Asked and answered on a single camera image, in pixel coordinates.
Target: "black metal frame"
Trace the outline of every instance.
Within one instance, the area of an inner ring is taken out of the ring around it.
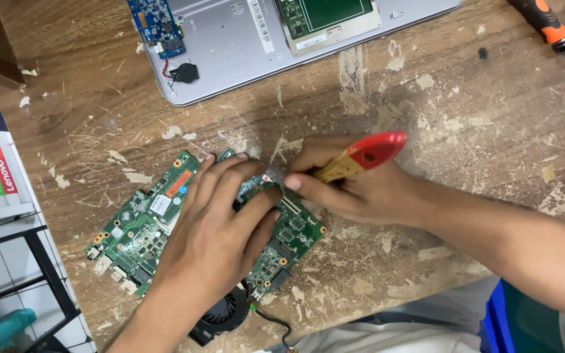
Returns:
[[[47,285],[49,285],[49,287],[51,288],[51,293],[53,293],[54,297],[56,297],[56,301],[58,302],[60,309],[65,314],[65,318],[60,323],[58,323],[58,325],[54,326],[48,332],[45,332],[34,342],[34,344],[30,348],[26,350],[27,353],[39,352],[50,337],[54,336],[56,332],[60,331],[60,329],[64,326],[67,326],[67,324],[71,322],[71,320],[78,317],[82,313],[80,309],[75,307],[74,302],[71,300],[71,297],[67,293],[67,288],[65,288],[65,285],[62,283],[62,280],[58,276],[56,268],[53,266],[53,263],[51,263],[51,259],[49,258],[47,251],[43,247],[41,239],[38,237],[38,232],[45,229],[47,229],[47,226],[40,226],[0,238],[1,244],[6,241],[23,237],[27,243],[27,246],[29,247],[29,250],[34,255],[36,263],[38,263],[38,267],[43,273],[42,276],[33,278],[29,281],[1,291],[0,299],[14,293],[18,293],[20,290],[31,285],[35,285],[41,281],[47,281]]]

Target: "blue circuit board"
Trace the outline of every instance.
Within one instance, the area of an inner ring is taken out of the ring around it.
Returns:
[[[182,42],[184,35],[166,0],[128,0],[128,5],[143,41],[150,48],[155,46],[161,59],[186,51]]]

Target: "green circuit board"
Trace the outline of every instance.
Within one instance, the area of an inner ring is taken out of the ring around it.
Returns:
[[[227,148],[217,161],[232,155],[234,152]],[[123,281],[121,288],[130,295],[143,296],[147,292],[163,247],[180,216],[186,188],[199,166],[184,151],[148,192],[137,190],[126,201],[86,248],[87,258],[95,261],[95,273],[103,275],[110,271],[111,278]],[[280,185],[265,174],[252,177],[241,184],[233,209],[239,211],[258,192],[271,187]],[[255,300],[287,280],[291,268],[326,231],[294,198],[285,192],[275,205],[281,216],[274,225],[272,238],[245,278]]]
[[[279,0],[279,6],[293,39],[373,11],[372,0]]]

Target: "finger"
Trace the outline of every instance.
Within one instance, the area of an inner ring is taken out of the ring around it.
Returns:
[[[272,229],[274,229],[274,224],[276,224],[280,214],[278,210],[270,210],[256,225],[254,231],[252,231],[244,251],[244,259],[241,265],[241,278],[245,277],[252,268],[254,268],[256,260],[272,237]]]
[[[203,172],[200,176],[200,186],[195,194],[193,204],[198,205],[198,207],[204,207],[207,205],[224,172],[232,166],[244,163],[246,160],[247,154],[245,152],[241,152],[232,157],[226,158]]]
[[[278,188],[269,188],[257,193],[243,206],[231,221],[238,234],[245,234],[243,239],[237,239],[238,243],[247,243],[261,219],[283,198],[282,194],[283,191]]]
[[[195,176],[193,177],[191,182],[189,182],[189,186],[186,188],[186,195],[184,196],[184,201],[182,202],[181,208],[183,211],[188,210],[191,207],[193,199],[195,198],[195,194],[198,190],[198,185],[200,185],[202,174],[206,172],[207,169],[210,168],[213,164],[215,164],[215,155],[209,153],[206,157],[204,157],[204,160],[198,167]]]
[[[327,209],[349,210],[360,207],[357,197],[324,184],[310,175],[294,173],[287,176],[284,184],[307,200]]]
[[[217,188],[215,188],[212,196],[215,199],[216,205],[222,205],[226,208],[231,207],[232,201],[237,198],[241,183],[254,175],[263,174],[265,169],[267,169],[267,166],[259,160],[248,160],[226,169],[217,183]]]
[[[289,165],[290,173],[302,173],[314,167],[323,167],[366,134],[351,136],[309,136],[302,142],[302,150]]]

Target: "white sticker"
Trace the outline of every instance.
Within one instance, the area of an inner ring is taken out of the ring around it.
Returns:
[[[252,18],[254,18],[254,24],[256,24],[256,29],[259,30],[259,36],[261,37],[261,43],[263,44],[263,49],[265,49],[265,54],[271,53],[274,51],[274,44],[272,43],[272,38],[269,36],[269,31],[265,25],[265,19],[261,12],[259,0],[250,0],[248,3],[250,4],[250,10],[252,12]]]
[[[304,42],[300,42],[296,44],[296,49],[300,50],[306,48],[307,46],[311,46],[313,44],[318,44],[319,42],[324,42],[326,40],[326,35],[317,36],[311,39],[307,39]]]
[[[165,211],[167,211],[167,207],[171,203],[171,199],[165,195],[159,195],[154,199],[152,202],[152,206],[149,207],[151,211],[154,211],[161,216],[164,215]]]
[[[112,230],[111,234],[115,238],[121,238],[121,236],[124,235],[124,231],[119,229],[119,227],[115,227],[115,229]]]

